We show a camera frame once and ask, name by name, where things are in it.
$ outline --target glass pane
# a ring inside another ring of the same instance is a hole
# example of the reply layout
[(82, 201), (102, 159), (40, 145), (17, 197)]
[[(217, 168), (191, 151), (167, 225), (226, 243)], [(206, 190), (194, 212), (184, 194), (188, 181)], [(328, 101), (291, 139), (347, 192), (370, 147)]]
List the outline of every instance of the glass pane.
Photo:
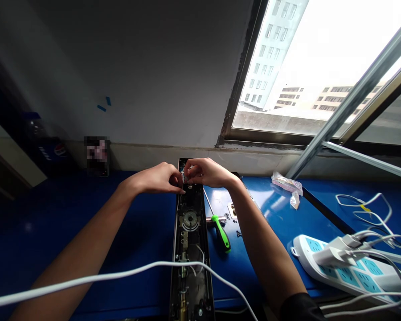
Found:
[(401, 95), (372, 122), (357, 141), (401, 145)]
[(233, 127), (316, 135), (400, 26), (401, 0), (270, 0)]

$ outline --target sky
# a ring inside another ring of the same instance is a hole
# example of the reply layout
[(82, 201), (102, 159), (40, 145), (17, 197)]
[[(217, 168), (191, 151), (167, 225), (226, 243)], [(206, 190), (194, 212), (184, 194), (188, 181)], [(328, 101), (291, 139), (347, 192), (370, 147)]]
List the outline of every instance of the sky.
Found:
[(401, 0), (310, 0), (274, 89), (355, 84), (400, 26)]

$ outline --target green screwdriver handle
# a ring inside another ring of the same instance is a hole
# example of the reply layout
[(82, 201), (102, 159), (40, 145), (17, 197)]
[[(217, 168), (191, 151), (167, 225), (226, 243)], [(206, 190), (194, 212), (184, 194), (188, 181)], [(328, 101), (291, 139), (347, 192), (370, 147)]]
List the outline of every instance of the green screwdriver handle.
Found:
[(226, 232), (224, 232), (223, 228), (221, 227), (221, 224), (218, 220), (218, 216), (213, 215), (211, 217), (211, 221), (214, 222), (215, 231), (217, 232), (217, 238), (221, 246), (223, 247), (224, 252), (230, 253), (232, 247), (230, 246), (230, 241), (229, 238), (227, 237)]

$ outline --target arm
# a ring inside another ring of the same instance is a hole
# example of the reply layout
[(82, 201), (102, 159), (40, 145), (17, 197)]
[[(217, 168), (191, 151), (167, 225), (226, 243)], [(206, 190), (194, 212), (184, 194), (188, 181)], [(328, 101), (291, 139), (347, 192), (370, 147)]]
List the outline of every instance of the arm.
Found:
[(235, 175), (209, 158), (190, 159), (184, 173), (189, 178), (188, 183), (225, 187), (229, 191), (251, 264), (269, 305), (279, 317), (279, 309), (287, 298), (307, 291), (285, 247), (251, 200), (245, 186)]
[[(170, 183), (183, 184), (181, 173), (167, 163), (120, 183), (107, 203), (34, 282), (33, 288), (97, 274), (134, 198), (139, 193), (184, 193)], [(10, 320), (68, 320), (89, 287), (90, 284), (84, 284), (25, 301)]]

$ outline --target gray wall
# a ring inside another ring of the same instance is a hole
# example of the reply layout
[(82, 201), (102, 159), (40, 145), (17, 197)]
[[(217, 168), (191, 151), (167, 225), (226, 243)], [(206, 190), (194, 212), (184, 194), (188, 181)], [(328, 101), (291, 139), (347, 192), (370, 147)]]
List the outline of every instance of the gray wall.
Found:
[(0, 0), (0, 59), (63, 139), (210, 148), (223, 125), (251, 5)]

